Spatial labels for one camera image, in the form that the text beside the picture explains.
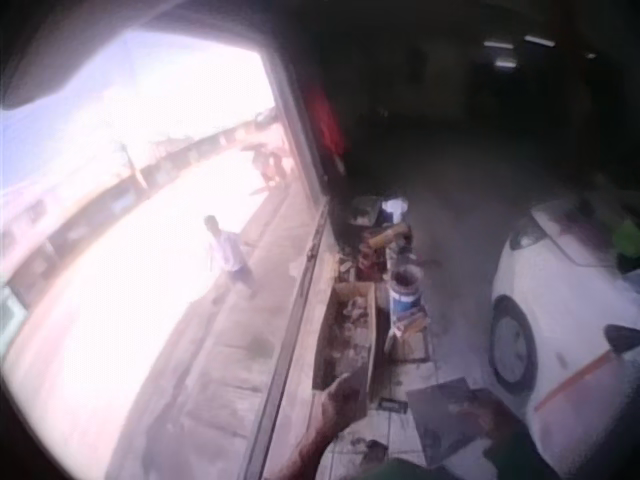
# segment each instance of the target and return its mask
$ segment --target white car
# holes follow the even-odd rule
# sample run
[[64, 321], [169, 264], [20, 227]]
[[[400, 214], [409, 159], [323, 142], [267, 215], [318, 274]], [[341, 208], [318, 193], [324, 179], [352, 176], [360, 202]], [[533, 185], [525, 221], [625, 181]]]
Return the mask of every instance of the white car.
[[637, 213], [640, 195], [533, 208], [494, 280], [490, 365], [509, 394], [528, 396], [525, 420], [560, 474], [597, 447], [640, 372], [638, 335], [624, 355], [612, 349], [612, 327], [605, 337], [608, 325], [640, 327], [640, 270], [620, 273], [606, 227], [621, 208]]

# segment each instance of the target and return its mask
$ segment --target car hood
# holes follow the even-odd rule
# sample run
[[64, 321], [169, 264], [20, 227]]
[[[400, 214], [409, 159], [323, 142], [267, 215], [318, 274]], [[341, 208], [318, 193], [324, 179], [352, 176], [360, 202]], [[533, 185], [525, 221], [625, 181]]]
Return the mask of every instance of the car hood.
[[577, 199], [534, 207], [531, 214], [573, 263], [583, 267], [615, 265], [613, 232], [597, 213], [585, 215]]

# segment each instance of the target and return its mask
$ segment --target ceiling light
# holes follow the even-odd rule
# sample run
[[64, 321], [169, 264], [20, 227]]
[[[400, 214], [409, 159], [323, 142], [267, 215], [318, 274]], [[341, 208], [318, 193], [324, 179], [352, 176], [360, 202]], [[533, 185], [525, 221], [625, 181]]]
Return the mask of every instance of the ceiling light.
[[513, 58], [498, 58], [494, 65], [498, 68], [516, 68], [518, 62]]
[[547, 40], [546, 38], [534, 37], [533, 35], [527, 35], [524, 37], [527, 42], [537, 43], [539, 45], [544, 45], [545, 47], [555, 47], [556, 42], [553, 40]]
[[485, 40], [485, 47], [506, 48], [507, 50], [513, 50], [513, 44], [506, 42], [496, 42], [494, 40]]

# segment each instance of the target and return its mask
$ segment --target car headlight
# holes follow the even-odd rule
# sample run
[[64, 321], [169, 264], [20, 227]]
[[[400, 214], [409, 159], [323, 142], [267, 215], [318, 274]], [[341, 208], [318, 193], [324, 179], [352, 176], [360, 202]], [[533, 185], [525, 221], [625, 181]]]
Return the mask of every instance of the car headlight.
[[511, 250], [521, 250], [523, 248], [535, 245], [547, 237], [547, 232], [540, 226], [536, 219], [531, 215], [518, 222], [515, 231], [509, 238], [509, 247]]

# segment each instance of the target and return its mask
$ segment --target orange stripe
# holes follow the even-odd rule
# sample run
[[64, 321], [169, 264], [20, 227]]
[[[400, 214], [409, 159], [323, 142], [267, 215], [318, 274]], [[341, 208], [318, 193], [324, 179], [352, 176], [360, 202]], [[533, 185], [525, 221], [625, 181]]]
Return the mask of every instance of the orange stripe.
[[576, 373], [574, 373], [573, 375], [568, 377], [564, 382], [562, 382], [556, 388], [551, 390], [540, 401], [540, 403], [538, 403], [538, 405], [535, 406], [533, 411], [536, 412], [536, 413], [539, 412], [540, 410], [542, 410], [542, 408], [546, 404], [548, 404], [549, 402], [554, 400], [556, 397], [558, 397], [562, 393], [564, 393], [567, 390], [569, 390], [571, 387], [573, 387], [578, 382], [582, 381], [587, 375], [592, 374], [596, 370], [604, 367], [607, 363], [613, 361], [615, 359], [615, 357], [616, 357], [615, 354], [611, 350], [607, 350], [602, 355], [600, 355], [598, 358], [596, 358], [593, 362], [588, 363], [587, 365], [582, 367], [580, 370], [578, 370]]

